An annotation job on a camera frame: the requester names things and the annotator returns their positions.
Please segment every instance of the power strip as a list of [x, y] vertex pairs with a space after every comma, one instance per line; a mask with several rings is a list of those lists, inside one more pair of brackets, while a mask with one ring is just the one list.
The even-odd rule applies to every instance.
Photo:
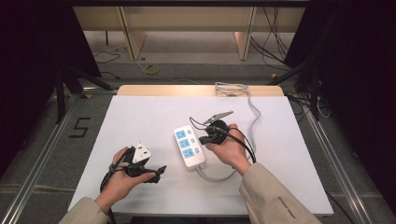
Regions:
[[187, 166], [187, 169], [193, 169], [196, 166], [205, 168], [205, 155], [195, 137], [190, 125], [177, 128], [174, 130], [177, 146], [180, 150], [181, 157]]

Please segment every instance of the aluminum rail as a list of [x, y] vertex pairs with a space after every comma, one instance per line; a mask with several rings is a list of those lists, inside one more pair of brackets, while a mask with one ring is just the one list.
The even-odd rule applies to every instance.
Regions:
[[9, 206], [5, 216], [3, 217], [2, 224], [17, 223], [24, 206], [27, 204], [27, 201], [29, 200], [30, 195], [35, 188], [35, 184], [46, 167], [46, 164], [52, 155], [52, 151], [55, 149], [59, 138], [64, 131], [64, 127], [66, 126], [65, 124], [67, 124], [67, 121], [70, 119], [73, 108], [77, 101], [78, 96], [72, 95], [72, 97], [70, 97], [64, 118], [59, 124], [55, 126], [54, 130], [52, 131], [49, 140], [41, 151], [37, 161], [35, 162], [35, 165], [32, 168], [32, 171], [27, 176], [19, 192]]
[[319, 143], [326, 155], [326, 158], [332, 167], [332, 170], [337, 178], [344, 195], [352, 209], [355, 218], [360, 224], [371, 224], [374, 223], [358, 193], [351, 178], [349, 177], [346, 169], [338, 158], [332, 144], [329, 141], [320, 121], [316, 121], [311, 112], [307, 114], [308, 121], [319, 140]]

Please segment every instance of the left hand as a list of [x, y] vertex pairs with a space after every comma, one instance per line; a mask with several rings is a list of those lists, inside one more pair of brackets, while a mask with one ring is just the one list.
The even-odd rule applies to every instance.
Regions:
[[[113, 164], [127, 149], [128, 148], [125, 147], [114, 155]], [[110, 177], [107, 185], [95, 201], [106, 214], [114, 203], [124, 199], [136, 185], [144, 183], [154, 176], [154, 173], [147, 173], [136, 177], [130, 177], [123, 171], [123, 169], [121, 171], [117, 171]]]

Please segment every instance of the black panel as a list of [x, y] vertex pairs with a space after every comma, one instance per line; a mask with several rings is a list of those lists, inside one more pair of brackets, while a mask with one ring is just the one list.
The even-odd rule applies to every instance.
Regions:
[[356, 1], [320, 74], [322, 92], [396, 214], [396, 8]]
[[314, 4], [305, 9], [285, 58], [287, 66], [294, 68], [306, 60], [335, 9], [336, 4]]
[[2, 2], [0, 29], [2, 175], [52, 95], [59, 69], [74, 80], [66, 66], [91, 76], [100, 72], [71, 7]]

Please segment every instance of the hand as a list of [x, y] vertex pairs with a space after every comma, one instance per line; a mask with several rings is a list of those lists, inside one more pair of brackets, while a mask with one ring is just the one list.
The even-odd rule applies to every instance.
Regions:
[[[128, 148], [125, 147], [114, 155], [113, 164], [127, 149]], [[102, 211], [107, 214], [111, 206], [113, 206], [117, 201], [124, 199], [131, 189], [140, 183], [150, 180], [154, 176], [154, 173], [147, 173], [137, 177], [130, 177], [123, 171], [123, 169], [121, 171], [117, 171], [110, 177], [107, 185], [95, 201], [99, 204]]]
[[[245, 142], [244, 136], [238, 132], [236, 124], [230, 124], [229, 134], [235, 136], [242, 142]], [[231, 137], [227, 137], [220, 145], [207, 143], [206, 148], [213, 151], [219, 159], [228, 165], [231, 165], [240, 175], [244, 175], [246, 170], [250, 167], [246, 150], [243, 146], [233, 140]]]

